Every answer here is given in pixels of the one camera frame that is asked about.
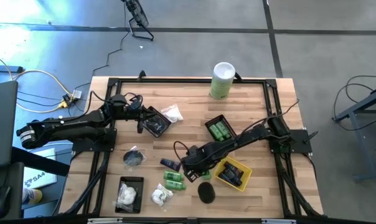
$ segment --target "black tray with green batteries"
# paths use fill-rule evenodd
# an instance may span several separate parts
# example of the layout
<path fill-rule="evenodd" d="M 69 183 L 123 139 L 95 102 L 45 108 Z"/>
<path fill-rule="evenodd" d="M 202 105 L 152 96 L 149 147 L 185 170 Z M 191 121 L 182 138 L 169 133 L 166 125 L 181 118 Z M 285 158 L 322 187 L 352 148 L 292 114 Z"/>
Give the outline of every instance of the black tray with green batteries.
<path fill-rule="evenodd" d="M 225 141 L 237 136 L 222 114 L 206 122 L 205 126 L 216 141 Z"/>

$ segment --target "desk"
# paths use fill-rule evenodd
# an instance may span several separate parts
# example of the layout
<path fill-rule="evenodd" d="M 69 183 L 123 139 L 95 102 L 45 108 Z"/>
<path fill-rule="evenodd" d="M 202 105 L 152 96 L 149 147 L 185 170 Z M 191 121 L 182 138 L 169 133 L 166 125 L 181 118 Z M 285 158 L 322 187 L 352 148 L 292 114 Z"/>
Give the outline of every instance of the desk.
<path fill-rule="evenodd" d="M 109 77 L 93 77 L 90 90 L 104 98 Z M 296 102 L 293 81 L 289 78 L 276 80 L 283 112 Z M 134 121 L 117 121 L 118 136 L 115 150 L 111 153 L 103 194 L 100 215 L 102 217 L 209 217 L 209 218 L 257 218 L 283 216 L 281 199 L 276 177 L 275 160 L 270 153 L 267 141 L 258 141 L 229 154 L 246 166 L 251 174 L 244 192 L 239 192 L 212 177 L 216 198 L 211 204 L 204 204 L 197 194 L 197 187 L 203 181 L 185 181 L 187 189 L 176 192 L 169 202 L 167 212 L 151 201 L 151 194 L 158 183 L 164 184 L 165 167 L 159 164 L 161 158 L 177 160 L 173 142 L 184 142 L 188 147 L 201 146 L 213 141 L 204 123 L 224 114 L 236 133 L 243 131 L 250 123 L 266 117 L 263 87 L 257 84 L 233 84 L 227 99 L 215 100 L 209 96 L 208 83 L 124 83 L 122 93 L 133 92 L 144 96 L 144 105 L 158 110 L 174 103 L 178 104 L 184 120 L 172 124 L 160 137 L 155 138 L 144 130 L 136 131 Z M 93 97 L 92 109 L 103 102 Z M 291 129 L 303 127 L 299 107 L 296 105 L 284 116 Z M 138 146 L 148 158 L 139 167 L 129 171 L 123 164 L 123 155 L 133 146 Z M 185 149 L 178 148 L 184 155 Z M 86 187 L 92 163 L 92 152 L 83 152 L 76 157 L 67 178 L 60 212 L 66 211 L 76 201 Z M 314 209 L 322 213 L 313 167 L 307 158 L 300 154 L 292 155 L 296 184 Z M 140 214 L 115 213 L 112 201 L 116 200 L 120 176 L 141 176 L 144 181 L 143 204 Z M 289 207 L 293 210 L 291 194 L 288 190 Z M 93 191 L 90 211 L 94 207 L 96 189 Z"/>

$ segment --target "green cylinder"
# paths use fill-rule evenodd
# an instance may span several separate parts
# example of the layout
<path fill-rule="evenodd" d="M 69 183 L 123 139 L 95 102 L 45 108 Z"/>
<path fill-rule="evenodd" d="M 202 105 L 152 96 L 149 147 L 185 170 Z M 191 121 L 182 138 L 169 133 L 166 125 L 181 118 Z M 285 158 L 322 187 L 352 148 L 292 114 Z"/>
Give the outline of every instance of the green cylinder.
<path fill-rule="evenodd" d="M 216 100 L 222 100 L 228 96 L 235 76 L 235 68 L 227 62 L 216 64 L 213 70 L 213 79 L 210 95 Z"/>
<path fill-rule="evenodd" d="M 163 178 L 166 180 L 182 181 L 184 176 L 177 172 L 164 171 Z"/>
<path fill-rule="evenodd" d="M 166 186 L 167 189 L 172 189 L 172 190 L 185 190 L 187 188 L 186 184 L 176 182 L 173 180 L 166 180 Z"/>

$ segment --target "white label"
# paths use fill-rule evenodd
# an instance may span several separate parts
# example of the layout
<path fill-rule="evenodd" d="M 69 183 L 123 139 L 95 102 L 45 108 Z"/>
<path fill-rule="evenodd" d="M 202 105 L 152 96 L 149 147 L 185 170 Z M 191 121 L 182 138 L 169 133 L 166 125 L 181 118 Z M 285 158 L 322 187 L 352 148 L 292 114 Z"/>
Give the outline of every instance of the white label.
<path fill-rule="evenodd" d="M 24 142 L 25 140 L 28 140 L 28 139 L 31 139 L 32 136 L 25 136 L 23 138 L 21 138 L 21 142 Z"/>
<path fill-rule="evenodd" d="M 24 133 L 22 133 L 19 137 L 23 137 L 25 136 L 26 134 L 34 134 L 34 130 L 30 130 L 30 131 L 25 131 Z"/>

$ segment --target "black foam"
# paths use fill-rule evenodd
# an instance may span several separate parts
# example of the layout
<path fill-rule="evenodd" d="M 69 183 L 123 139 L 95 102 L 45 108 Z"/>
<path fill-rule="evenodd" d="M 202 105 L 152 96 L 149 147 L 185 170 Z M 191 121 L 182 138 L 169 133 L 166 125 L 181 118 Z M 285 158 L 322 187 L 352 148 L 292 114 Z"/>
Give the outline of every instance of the black foam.
<path fill-rule="evenodd" d="M 198 187 L 199 198 L 203 203 L 212 203 L 215 199 L 213 185 L 209 182 L 203 182 Z"/>

